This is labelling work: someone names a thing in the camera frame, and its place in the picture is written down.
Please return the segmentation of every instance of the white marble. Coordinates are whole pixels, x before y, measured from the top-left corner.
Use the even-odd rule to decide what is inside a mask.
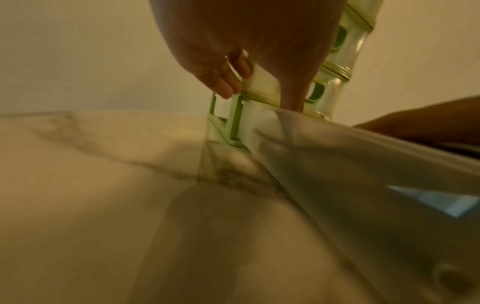
[[[374,301],[263,167],[204,118],[2,117],[0,168],[1,303]]]

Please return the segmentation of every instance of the finger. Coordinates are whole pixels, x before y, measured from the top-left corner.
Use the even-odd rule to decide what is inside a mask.
[[[253,68],[242,49],[238,48],[229,55],[228,60],[235,71],[244,79],[252,76]]]
[[[280,107],[295,112],[303,112],[305,98],[311,83],[312,81],[298,83],[280,82]]]
[[[223,99],[229,99],[234,94],[232,87],[215,72],[196,76],[196,78]]]
[[[232,72],[228,62],[225,60],[217,70],[218,75],[231,87],[233,94],[240,94],[242,84]]]

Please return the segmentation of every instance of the marble countertop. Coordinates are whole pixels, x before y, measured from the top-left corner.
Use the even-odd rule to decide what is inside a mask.
[[[1,303],[377,303],[204,118],[0,118]]]

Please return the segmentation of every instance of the human hand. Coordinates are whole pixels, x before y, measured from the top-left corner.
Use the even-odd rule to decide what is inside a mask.
[[[252,75],[243,50],[280,82],[280,105],[302,111],[334,43],[346,0],[150,0],[158,27],[187,71],[221,97]]]
[[[396,112],[356,127],[420,143],[480,145],[480,96]]]

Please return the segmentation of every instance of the marble surface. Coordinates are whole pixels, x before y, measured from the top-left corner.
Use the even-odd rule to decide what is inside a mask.
[[[377,303],[204,118],[0,118],[1,303]]]

